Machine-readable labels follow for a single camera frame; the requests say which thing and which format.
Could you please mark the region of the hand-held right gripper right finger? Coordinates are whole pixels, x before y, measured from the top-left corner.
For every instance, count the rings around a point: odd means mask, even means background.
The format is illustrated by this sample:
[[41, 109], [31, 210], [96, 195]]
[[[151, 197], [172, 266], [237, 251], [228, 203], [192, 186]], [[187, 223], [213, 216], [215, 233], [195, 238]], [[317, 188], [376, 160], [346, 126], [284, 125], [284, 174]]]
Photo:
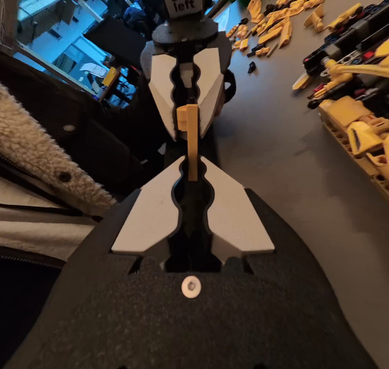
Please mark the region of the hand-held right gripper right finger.
[[204, 179], [211, 187], [205, 218], [211, 233], [211, 253], [225, 265], [230, 258], [273, 253], [275, 245], [242, 184], [201, 156]]

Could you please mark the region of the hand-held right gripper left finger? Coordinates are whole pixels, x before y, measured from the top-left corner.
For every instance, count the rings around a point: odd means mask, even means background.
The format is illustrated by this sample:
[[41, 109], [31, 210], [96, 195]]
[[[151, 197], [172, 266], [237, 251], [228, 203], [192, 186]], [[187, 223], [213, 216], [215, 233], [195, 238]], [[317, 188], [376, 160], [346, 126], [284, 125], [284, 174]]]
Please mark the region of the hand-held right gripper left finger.
[[120, 229], [111, 252], [115, 255], [150, 257], [166, 271], [171, 257], [169, 240], [182, 223], [182, 211], [174, 195], [183, 177], [181, 156], [143, 185]]

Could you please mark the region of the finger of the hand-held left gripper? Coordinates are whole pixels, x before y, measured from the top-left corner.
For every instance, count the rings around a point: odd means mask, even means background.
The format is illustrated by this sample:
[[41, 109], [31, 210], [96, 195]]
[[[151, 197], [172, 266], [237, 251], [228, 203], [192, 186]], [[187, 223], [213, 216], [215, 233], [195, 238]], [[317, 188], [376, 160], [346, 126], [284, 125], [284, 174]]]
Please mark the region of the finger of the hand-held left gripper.
[[175, 84], [172, 72], [177, 66], [177, 58], [168, 54], [152, 56], [149, 89], [157, 106], [165, 129], [173, 141], [177, 141], [175, 121], [176, 104], [173, 100]]
[[199, 109], [199, 133], [204, 138], [214, 118], [216, 107], [222, 92], [224, 75], [221, 72], [219, 49], [205, 48], [193, 57], [193, 63], [199, 69], [196, 86]]

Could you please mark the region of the yellow curved liftarm piece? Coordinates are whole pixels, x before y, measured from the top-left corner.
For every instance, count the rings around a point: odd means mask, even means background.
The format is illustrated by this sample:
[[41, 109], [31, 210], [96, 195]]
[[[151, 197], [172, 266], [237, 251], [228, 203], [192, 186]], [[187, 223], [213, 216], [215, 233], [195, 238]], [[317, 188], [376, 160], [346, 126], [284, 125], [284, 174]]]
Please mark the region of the yellow curved liftarm piece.
[[198, 180], [198, 106], [187, 105], [188, 180]]

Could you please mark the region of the grey desk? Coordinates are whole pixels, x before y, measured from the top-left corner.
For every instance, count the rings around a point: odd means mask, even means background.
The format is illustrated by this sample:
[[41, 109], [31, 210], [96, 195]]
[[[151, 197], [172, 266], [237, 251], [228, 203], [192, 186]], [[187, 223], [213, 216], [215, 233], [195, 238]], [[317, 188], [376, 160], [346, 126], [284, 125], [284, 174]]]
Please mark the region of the grey desk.
[[292, 91], [303, 57], [325, 34], [291, 20], [288, 45], [257, 60], [231, 61], [237, 92], [215, 121], [222, 167], [251, 188], [309, 246], [353, 332], [388, 368], [388, 202], [323, 127], [306, 96]]

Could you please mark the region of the person's left hand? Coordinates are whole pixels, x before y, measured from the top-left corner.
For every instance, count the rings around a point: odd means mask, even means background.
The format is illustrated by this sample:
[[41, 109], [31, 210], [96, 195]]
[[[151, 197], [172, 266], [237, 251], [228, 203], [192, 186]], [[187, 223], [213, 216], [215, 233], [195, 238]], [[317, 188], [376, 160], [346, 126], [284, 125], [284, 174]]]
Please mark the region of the person's left hand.
[[214, 112], [214, 117], [218, 117], [221, 114], [224, 104], [225, 104], [225, 91], [223, 90], [217, 102], [215, 112]]

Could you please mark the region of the black slim device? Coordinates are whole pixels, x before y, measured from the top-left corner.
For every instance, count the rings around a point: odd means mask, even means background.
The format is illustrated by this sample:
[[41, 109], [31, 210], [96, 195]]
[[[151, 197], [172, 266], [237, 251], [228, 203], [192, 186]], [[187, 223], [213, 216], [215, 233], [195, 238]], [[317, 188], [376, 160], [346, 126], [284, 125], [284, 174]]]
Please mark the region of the black slim device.
[[229, 2], [229, 0], [218, 0], [216, 4], [205, 14], [207, 18], [215, 17]]

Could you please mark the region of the yellow storage bin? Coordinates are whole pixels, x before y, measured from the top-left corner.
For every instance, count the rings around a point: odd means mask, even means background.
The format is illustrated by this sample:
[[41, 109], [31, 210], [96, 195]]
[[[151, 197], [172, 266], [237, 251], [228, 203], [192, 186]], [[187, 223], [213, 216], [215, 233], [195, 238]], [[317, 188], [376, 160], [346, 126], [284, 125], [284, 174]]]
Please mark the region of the yellow storage bin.
[[116, 79], [120, 76], [121, 74], [121, 67], [115, 68], [111, 67], [104, 77], [102, 84], [106, 87], [109, 87], [111, 84], [113, 84]]

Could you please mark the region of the black office chair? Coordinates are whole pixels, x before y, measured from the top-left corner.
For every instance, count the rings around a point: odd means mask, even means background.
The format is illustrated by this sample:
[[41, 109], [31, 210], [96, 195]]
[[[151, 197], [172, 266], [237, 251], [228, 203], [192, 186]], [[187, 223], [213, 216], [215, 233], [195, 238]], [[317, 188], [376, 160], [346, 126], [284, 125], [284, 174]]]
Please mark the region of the black office chair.
[[107, 15], [83, 36], [101, 50], [122, 60], [124, 65], [142, 69], [140, 56], [147, 40], [138, 32], [124, 26], [123, 22]]

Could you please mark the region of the person's white shirt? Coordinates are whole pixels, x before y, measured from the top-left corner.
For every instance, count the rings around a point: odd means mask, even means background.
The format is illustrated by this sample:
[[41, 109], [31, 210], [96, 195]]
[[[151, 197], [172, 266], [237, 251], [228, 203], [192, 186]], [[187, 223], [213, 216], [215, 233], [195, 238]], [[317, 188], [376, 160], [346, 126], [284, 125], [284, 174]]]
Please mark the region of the person's white shirt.
[[95, 225], [85, 217], [1, 207], [0, 245], [67, 261]]

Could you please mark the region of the yellow brick car model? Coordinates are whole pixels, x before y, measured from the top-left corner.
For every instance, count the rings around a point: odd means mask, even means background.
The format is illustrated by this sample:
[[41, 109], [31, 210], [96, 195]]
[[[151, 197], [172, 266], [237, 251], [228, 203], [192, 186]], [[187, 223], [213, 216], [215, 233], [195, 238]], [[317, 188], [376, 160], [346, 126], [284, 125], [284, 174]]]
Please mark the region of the yellow brick car model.
[[303, 60], [305, 73], [293, 90], [322, 83], [308, 96], [324, 127], [388, 199], [389, 195], [389, 20], [388, 0], [356, 3], [324, 26], [324, 0], [308, 0], [304, 21], [328, 31], [323, 45]]

